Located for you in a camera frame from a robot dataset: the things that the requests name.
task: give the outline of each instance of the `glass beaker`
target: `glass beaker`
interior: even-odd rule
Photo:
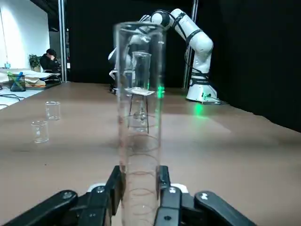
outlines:
[[[157,24],[115,26],[123,226],[152,226],[158,209],[165,37]]]
[[[48,120],[59,120],[61,118],[61,103],[58,101],[47,101],[45,103],[46,118]]]
[[[33,121],[32,133],[35,143],[47,142],[49,140],[48,123],[46,121]]]

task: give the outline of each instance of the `dark jacket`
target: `dark jacket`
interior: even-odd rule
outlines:
[[[51,70],[53,73],[59,73],[61,70],[61,64],[57,61],[57,59],[54,58],[54,60],[51,60],[46,53],[41,56],[40,65],[43,70]]]

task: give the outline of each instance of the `black curtain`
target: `black curtain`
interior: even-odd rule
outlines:
[[[192,3],[173,3],[171,0],[72,0],[68,1],[68,26],[70,42],[70,81],[110,83],[108,62],[113,48],[113,26],[120,22],[137,21],[156,9],[172,11],[181,8],[191,14]],[[184,77],[185,41],[172,29],[166,38],[165,85],[181,87]]]
[[[211,82],[231,105],[301,131],[300,2],[206,0],[198,25],[214,40]]]

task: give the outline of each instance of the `potted plant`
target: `potted plant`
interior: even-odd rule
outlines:
[[[40,56],[34,54],[29,55],[29,65],[35,72],[41,72],[40,58]]]

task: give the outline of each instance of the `table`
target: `table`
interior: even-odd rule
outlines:
[[[50,141],[35,144],[30,122],[61,102]],[[165,93],[161,163],[191,193],[211,190],[259,225],[301,222],[301,134],[228,105]],[[118,164],[116,96],[101,84],[65,83],[0,112],[0,224],[52,194],[79,194]],[[119,215],[113,219],[120,225]]]

